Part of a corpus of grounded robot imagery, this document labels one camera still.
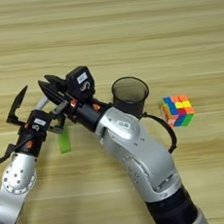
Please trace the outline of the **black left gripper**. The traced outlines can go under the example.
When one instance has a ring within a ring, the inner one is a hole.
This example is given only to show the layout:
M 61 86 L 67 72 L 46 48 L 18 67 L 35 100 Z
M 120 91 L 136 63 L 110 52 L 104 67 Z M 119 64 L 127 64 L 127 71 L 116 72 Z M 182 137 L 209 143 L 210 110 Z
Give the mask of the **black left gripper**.
M 21 107 L 26 90 L 27 86 L 22 88 L 19 94 L 15 97 L 6 122 L 12 125 L 20 126 L 18 152 L 38 157 L 41 151 L 41 146 L 46 140 L 47 128 L 38 124 L 26 124 L 23 121 L 20 121 L 19 117 L 16 115 L 17 109 Z M 56 121 L 56 124 L 49 125 L 48 130 L 51 133 L 54 132 L 56 134 L 61 134 L 64 130 L 64 124 L 66 120 L 64 114 L 61 113 L 60 115 L 55 116 L 54 120 Z

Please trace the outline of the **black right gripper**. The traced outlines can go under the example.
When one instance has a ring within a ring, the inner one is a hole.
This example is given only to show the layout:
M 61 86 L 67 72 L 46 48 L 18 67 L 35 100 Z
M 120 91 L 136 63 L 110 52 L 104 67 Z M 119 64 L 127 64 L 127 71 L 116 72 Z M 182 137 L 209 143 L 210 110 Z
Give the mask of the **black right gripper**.
M 59 106 L 62 102 L 68 102 L 67 96 L 63 92 L 68 91 L 67 82 L 56 75 L 46 75 L 46 82 L 40 80 L 38 82 L 41 91 L 45 94 L 56 106 Z M 99 120 L 105 114 L 105 112 L 111 108 L 110 103 L 104 103 L 98 101 L 95 98 L 88 99 L 86 102 L 81 103 L 73 108 L 67 107 L 67 118 L 74 123 L 82 124 L 89 131 L 95 131 Z

